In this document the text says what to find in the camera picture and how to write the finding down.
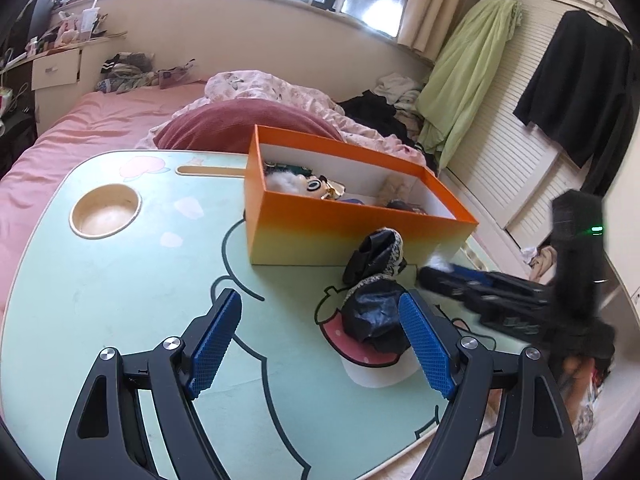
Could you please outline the person's right hand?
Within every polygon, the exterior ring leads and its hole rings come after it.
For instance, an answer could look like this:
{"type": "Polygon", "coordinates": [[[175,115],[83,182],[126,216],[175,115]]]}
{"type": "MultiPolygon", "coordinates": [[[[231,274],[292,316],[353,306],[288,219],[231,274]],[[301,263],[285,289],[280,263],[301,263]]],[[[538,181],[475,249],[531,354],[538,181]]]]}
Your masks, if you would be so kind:
{"type": "Polygon", "coordinates": [[[604,378],[605,374],[593,358],[569,356],[563,361],[559,385],[572,424],[578,421],[588,394],[596,394],[604,378]]]}

